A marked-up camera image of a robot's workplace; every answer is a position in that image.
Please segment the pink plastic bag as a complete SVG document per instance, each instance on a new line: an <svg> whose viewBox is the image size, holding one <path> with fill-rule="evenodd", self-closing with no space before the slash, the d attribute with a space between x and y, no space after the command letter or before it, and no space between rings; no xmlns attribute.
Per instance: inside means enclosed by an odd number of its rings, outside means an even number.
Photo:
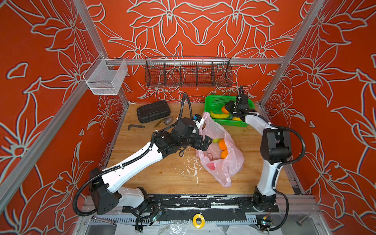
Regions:
<svg viewBox="0 0 376 235"><path fill-rule="evenodd" d="M212 140L224 139L228 156L226 159L221 159L222 150L218 147L218 143L213 142L207 151L198 150L196 156L201 161L203 168L223 187L228 188L232 185L232 177L242 170L245 157L229 132L215 122L208 112L203 113L203 120L204 124L199 128L199 134L209 136Z"/></svg>

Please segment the small orange fruit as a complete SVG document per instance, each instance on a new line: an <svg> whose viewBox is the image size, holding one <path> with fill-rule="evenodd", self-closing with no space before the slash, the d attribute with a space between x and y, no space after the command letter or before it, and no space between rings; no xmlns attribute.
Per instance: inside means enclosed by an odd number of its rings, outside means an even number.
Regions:
<svg viewBox="0 0 376 235"><path fill-rule="evenodd" d="M222 151L227 150L227 146L226 146L226 143L225 143L225 140L224 140L224 139L221 139L221 140L218 142L218 147L219 147Z"/></svg>

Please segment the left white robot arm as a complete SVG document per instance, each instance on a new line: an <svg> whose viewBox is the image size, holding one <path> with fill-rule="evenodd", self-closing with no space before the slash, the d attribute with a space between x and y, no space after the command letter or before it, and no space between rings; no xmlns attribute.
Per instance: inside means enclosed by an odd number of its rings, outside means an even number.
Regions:
<svg viewBox="0 0 376 235"><path fill-rule="evenodd" d="M179 113L174 124L153 132L151 140L126 160L111 168L92 170L89 180L78 189L73 198L72 209L75 214L78 216L90 216L95 213L106 214L118 203L122 203L124 207L136 208L145 201L146 194L140 188L121 191L120 188L129 179L171 154L178 152L183 155L184 150L189 146L196 150L208 150L212 138L199 133L205 120L198 114L190 114L190 117L183 117L182 114L182 112ZM88 212L84 212L78 207L79 196L85 188L89 188L95 204L95 208Z"/></svg>

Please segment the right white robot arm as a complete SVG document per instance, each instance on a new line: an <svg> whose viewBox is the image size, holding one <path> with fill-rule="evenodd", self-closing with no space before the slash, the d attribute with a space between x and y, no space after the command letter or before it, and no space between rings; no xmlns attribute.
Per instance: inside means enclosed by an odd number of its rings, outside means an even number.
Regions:
<svg viewBox="0 0 376 235"><path fill-rule="evenodd" d="M261 178L253 194L252 204L255 210L264 212L276 203L277 194L285 199L286 211L279 225L272 227L264 222L258 222L260 231L276 231L284 225L289 212L288 197L277 190L278 177L283 166L296 163L304 157L306 152L304 139L297 131L289 127L275 125L260 115L257 110L250 108L248 95L245 94L242 86L239 88L236 100L226 103L224 109L233 117L239 118L242 122L252 126L262 135L260 154L263 158L263 168ZM296 159L289 161L288 158L292 156L291 133L300 140L302 150Z"/></svg>

